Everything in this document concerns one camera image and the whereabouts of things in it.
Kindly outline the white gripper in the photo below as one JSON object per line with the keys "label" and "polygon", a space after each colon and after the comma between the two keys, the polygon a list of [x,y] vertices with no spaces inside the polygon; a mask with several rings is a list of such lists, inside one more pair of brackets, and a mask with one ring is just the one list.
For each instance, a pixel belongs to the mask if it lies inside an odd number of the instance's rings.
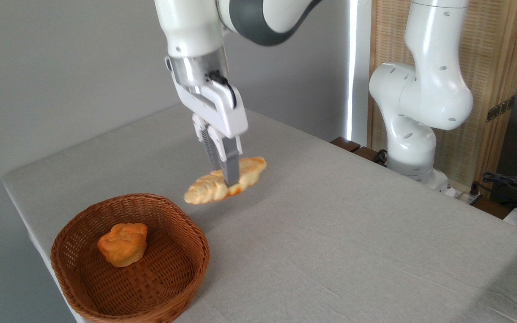
{"label": "white gripper", "polygon": [[181,102],[193,113],[197,139],[211,169],[221,170],[224,183],[239,182],[240,137],[248,121],[238,90],[226,79],[226,57],[166,57]]}

